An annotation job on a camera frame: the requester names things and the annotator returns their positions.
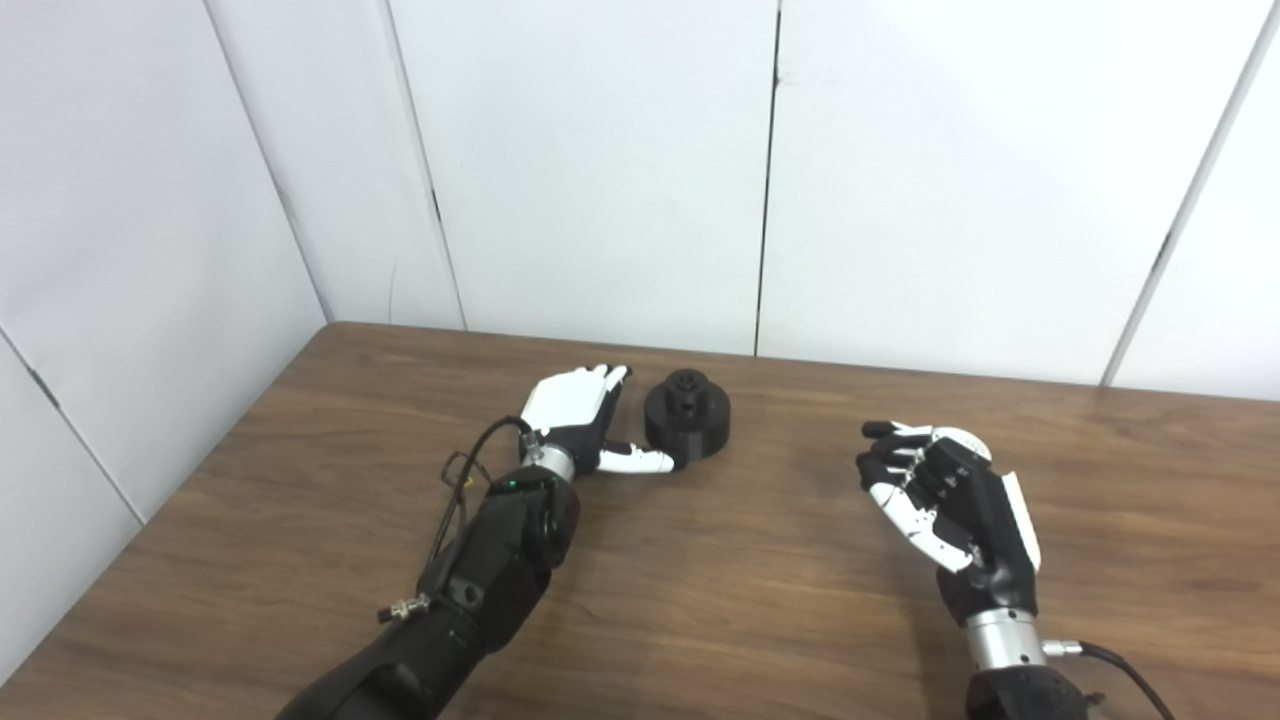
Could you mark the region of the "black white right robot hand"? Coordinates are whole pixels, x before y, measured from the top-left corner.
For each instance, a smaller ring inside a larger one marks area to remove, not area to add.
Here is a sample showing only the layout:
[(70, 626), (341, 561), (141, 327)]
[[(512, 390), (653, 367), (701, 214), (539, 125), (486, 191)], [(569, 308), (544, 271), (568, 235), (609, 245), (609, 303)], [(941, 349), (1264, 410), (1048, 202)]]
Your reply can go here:
[(960, 626), (983, 612), (1038, 614), (1041, 547), (1018, 477), (955, 427), (865, 421), (861, 488), (938, 568), (943, 606)]

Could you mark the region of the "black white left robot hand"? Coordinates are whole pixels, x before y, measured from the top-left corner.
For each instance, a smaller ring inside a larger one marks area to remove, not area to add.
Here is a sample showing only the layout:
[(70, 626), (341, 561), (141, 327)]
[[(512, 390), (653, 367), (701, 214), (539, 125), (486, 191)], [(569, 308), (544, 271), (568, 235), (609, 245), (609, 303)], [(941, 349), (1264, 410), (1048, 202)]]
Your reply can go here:
[(626, 365), (599, 364), (539, 380), (520, 414), (534, 438), (532, 448), (522, 451), (522, 464), (544, 468), (568, 483), (598, 471), (652, 475), (681, 469), (658, 448), (609, 438), (630, 374)]

